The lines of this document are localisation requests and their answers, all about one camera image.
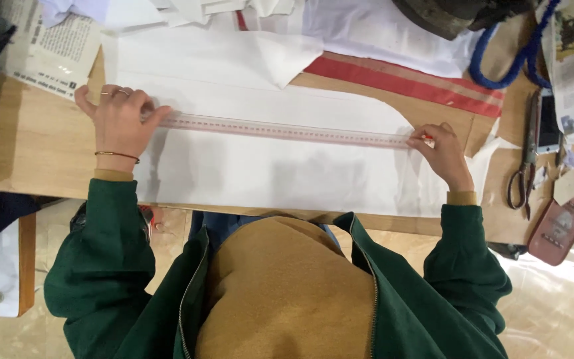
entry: jacket zipper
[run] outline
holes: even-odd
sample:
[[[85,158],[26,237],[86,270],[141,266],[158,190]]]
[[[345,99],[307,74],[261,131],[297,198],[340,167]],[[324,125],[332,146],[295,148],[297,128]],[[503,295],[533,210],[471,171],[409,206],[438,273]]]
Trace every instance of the jacket zipper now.
[[[355,241],[353,237],[353,223],[355,219],[351,221],[351,226],[349,226],[349,233],[351,234],[351,239]],[[367,254],[365,253],[360,246],[358,246],[362,256],[365,257],[365,261],[367,261],[367,265],[369,266],[369,270],[371,270],[371,277],[373,277],[373,286],[376,292],[376,298],[373,301],[373,314],[371,317],[371,347],[369,348],[369,356],[373,359],[373,347],[374,347],[374,336],[376,335],[376,310],[378,308],[378,282],[376,281],[376,273],[373,272],[373,267],[371,266],[371,262],[369,262],[369,258],[367,258]]]
[[[203,265],[203,261],[205,260],[205,257],[207,257],[207,250],[209,249],[209,238],[207,239],[207,242],[208,242],[208,244],[207,244],[207,246],[205,246],[205,250],[203,251],[203,257],[201,258],[201,261],[198,263],[198,268],[196,268],[196,271],[192,275],[192,279],[189,280],[189,284],[187,284],[187,288],[185,289],[185,293],[183,293],[183,298],[180,298],[180,305],[179,305],[180,341],[183,344],[183,353],[185,354],[186,359],[192,359],[192,356],[189,354],[189,350],[187,349],[187,343],[185,342],[185,333],[183,333],[183,323],[181,322],[181,319],[180,319],[180,309],[183,307],[183,301],[185,300],[185,296],[187,295],[187,290],[192,285],[192,282],[194,282],[194,278],[196,277],[196,273],[198,273],[198,270],[201,268],[201,265]]]

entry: green jacket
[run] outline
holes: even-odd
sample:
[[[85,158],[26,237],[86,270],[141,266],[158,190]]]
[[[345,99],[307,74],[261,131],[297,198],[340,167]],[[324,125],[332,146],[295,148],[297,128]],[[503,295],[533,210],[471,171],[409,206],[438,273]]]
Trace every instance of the green jacket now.
[[[48,309],[68,318],[76,358],[192,358],[202,323],[205,229],[190,238],[153,296],[154,254],[140,229],[137,183],[90,183],[86,225],[70,233],[45,280]],[[506,358],[496,304],[511,282],[484,242],[482,209],[442,208],[442,239],[424,263],[373,242],[353,213],[334,224],[353,238],[353,264],[374,274],[371,357]]]

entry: blue cord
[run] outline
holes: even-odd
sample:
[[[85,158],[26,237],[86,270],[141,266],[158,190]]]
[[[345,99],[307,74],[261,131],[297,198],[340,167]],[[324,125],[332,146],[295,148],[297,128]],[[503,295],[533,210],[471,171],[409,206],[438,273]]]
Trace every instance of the blue cord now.
[[[546,7],[546,11],[541,18],[541,22],[537,25],[535,30],[532,32],[532,35],[530,36],[530,41],[528,44],[526,44],[526,46],[522,47],[519,53],[517,53],[513,63],[511,64],[511,67],[508,69],[508,72],[504,78],[497,82],[491,81],[484,77],[482,70],[480,69],[480,65],[482,64],[482,57],[484,56],[484,52],[486,51],[487,46],[489,46],[490,38],[495,33],[495,30],[498,28],[499,24],[495,24],[484,30],[480,40],[478,40],[477,45],[475,45],[473,57],[471,58],[471,66],[469,66],[469,73],[471,74],[471,78],[475,81],[475,83],[490,89],[506,88],[511,85],[513,81],[515,81],[520,73],[520,69],[522,69],[522,66],[524,65],[524,61],[526,61],[526,75],[530,81],[538,86],[550,89],[552,87],[550,82],[537,73],[537,53],[539,52],[539,46],[541,44],[541,34],[548,26],[548,22],[552,18],[553,12],[560,2],[561,0],[550,0],[550,3]]]

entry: gold bangle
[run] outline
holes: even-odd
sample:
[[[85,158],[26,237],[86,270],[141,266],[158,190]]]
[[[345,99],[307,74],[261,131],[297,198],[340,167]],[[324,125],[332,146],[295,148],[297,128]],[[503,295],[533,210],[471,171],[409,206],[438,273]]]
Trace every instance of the gold bangle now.
[[[139,164],[141,163],[141,160],[138,157],[134,157],[134,156],[130,156],[130,155],[125,155],[123,153],[117,153],[117,152],[105,152],[105,151],[96,151],[94,153],[95,156],[98,155],[114,155],[114,156],[123,156],[123,157],[127,157],[129,159],[133,159],[133,160],[137,160],[137,162],[135,164]]]

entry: ruler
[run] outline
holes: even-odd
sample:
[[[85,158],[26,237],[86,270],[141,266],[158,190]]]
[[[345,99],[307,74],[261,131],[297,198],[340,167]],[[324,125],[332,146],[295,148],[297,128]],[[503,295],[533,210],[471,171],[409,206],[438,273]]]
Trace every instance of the ruler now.
[[[344,144],[377,148],[410,149],[406,141],[409,136],[377,134],[372,132],[334,130],[308,126],[283,125],[247,121],[244,119],[197,116],[173,111],[160,125],[165,128],[215,132],[219,134],[267,137],[290,141]]]

